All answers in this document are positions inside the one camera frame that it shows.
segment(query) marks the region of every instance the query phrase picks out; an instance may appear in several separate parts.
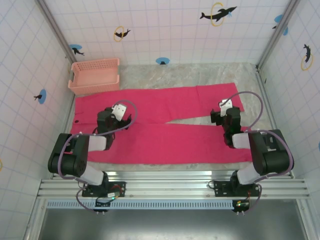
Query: marble floor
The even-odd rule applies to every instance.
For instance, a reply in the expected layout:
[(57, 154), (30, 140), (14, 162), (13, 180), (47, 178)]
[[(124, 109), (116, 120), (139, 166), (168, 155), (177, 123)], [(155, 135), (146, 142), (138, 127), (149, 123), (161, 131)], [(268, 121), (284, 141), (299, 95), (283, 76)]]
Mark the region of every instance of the marble floor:
[[(224, 83), (235, 83), (239, 92), (252, 91), (261, 95), (256, 68), (250, 63), (128, 65), (120, 68), (121, 89), (161, 89)], [(245, 111), (241, 113), (241, 125), (248, 126), (258, 116), (260, 102), (252, 94), (242, 94), (240, 98)], [(212, 125), (209, 116), (174, 120), (172, 123)], [(252, 129), (271, 129), (266, 111)], [(210, 171), (236, 170), (248, 163), (147, 165), (90, 162), (89, 164), (102, 171)]]

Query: orange ring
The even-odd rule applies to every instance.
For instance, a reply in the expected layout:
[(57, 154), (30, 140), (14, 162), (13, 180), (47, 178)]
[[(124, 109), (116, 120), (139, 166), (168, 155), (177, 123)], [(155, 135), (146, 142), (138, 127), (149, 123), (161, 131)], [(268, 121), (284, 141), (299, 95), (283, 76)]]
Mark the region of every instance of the orange ring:
[(310, 66), (308, 66), (307, 68), (304, 68), (303, 65), (304, 65), (304, 60), (307, 58), (307, 56), (304, 56), (301, 60), (301, 70), (302, 71), (307, 71), (309, 68), (311, 68), (312, 64), (314, 63), (314, 56), (312, 55), (312, 53), (310, 53), (310, 56), (312, 57), (312, 60), (311, 60), (311, 63), (310, 63)]
[(212, 8), (211, 8), (211, 15), (210, 15), (211, 24), (212, 24), (212, 26), (214, 26), (214, 27), (219, 27), (219, 26), (221, 26), (221, 25), (224, 23), (225, 17), (222, 18), (222, 22), (221, 22), (220, 24), (218, 24), (218, 25), (215, 25), (215, 24), (214, 24), (214, 22), (212, 21), (212, 20), (213, 20), (213, 19), (212, 19), (212, 13), (213, 13), (214, 7), (215, 7), (216, 5), (220, 5), (221, 7), (223, 7), (224, 5), (223, 5), (221, 2), (216, 2), (215, 4), (212, 5)]
[[(122, 36), (121, 36), (121, 39), (119, 41), (116, 40), (116, 32), (119, 28), (122, 28)], [(125, 34), (125, 28), (123, 26), (118, 26), (115, 31), (114, 31), (114, 34), (113, 34), (113, 40), (115, 40), (116, 42), (121, 42), (121, 40), (124, 38), (124, 34)]]

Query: white tiled wall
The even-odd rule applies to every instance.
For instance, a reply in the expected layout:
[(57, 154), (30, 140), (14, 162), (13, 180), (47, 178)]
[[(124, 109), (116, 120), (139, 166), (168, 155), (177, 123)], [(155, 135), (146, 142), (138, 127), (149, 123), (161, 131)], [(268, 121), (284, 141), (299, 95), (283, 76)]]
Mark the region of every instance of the white tiled wall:
[[(220, 0), (237, 7), (221, 26), (209, 16), (215, 0), (47, 0), (78, 61), (120, 58), (121, 64), (250, 62), (257, 64), (289, 0)], [(214, 8), (216, 14), (222, 7)], [(130, 30), (114, 40), (118, 26)]]
[[(297, 177), (306, 179), (320, 217), (320, 1), (302, 0), (263, 69), (277, 126), (293, 153)], [(313, 64), (301, 68), (311, 48)]]
[[(63, 131), (68, 61), (34, 0), (0, 0), (0, 239), (22, 239)], [(44, 104), (35, 101), (46, 89)]]

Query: pink basket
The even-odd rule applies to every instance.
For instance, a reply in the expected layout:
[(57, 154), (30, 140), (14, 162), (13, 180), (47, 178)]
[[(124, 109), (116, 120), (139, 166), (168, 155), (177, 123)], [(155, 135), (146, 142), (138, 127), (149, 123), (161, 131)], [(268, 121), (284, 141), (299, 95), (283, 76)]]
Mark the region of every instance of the pink basket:
[(68, 88), (75, 95), (119, 90), (119, 63), (119, 58), (74, 62), (71, 66)]

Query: fabric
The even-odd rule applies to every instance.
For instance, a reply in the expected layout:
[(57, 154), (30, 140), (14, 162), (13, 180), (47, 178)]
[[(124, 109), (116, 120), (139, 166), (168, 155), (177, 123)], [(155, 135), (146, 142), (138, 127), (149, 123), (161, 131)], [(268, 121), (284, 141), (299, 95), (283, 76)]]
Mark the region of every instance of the fabric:
[[(237, 93), (234, 83), (173, 87), (164, 89), (125, 89), (109, 91), (75, 99), (74, 121), (78, 124), (96, 124), (97, 113), (111, 107), (119, 100), (130, 100), (138, 110), (136, 123), (167, 123), (176, 119), (209, 116), (212, 109), (219, 111), (219, 103)], [(244, 107), (239, 96), (232, 99), (234, 106)], [(134, 113), (130, 104), (124, 103), (127, 113)]]
[[(95, 124), (78, 124), (72, 133), (92, 133)], [(227, 164), (251, 161), (249, 149), (229, 148), (221, 126), (134, 123), (115, 133), (107, 151), (88, 153), (88, 161), (112, 164)]]

